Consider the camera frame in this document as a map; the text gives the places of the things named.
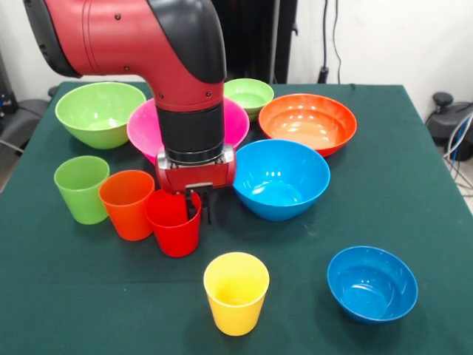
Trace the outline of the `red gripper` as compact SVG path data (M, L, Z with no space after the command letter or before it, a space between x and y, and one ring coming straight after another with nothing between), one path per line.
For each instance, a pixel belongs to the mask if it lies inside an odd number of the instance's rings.
M208 162L182 165L172 162L165 152L158 152L155 170L161 189L167 192L184 192L188 219L198 212L199 195L192 189L203 187L202 202L207 223L211 225L211 193L213 189L231 186L234 183L237 160L232 145L224 145L222 154Z

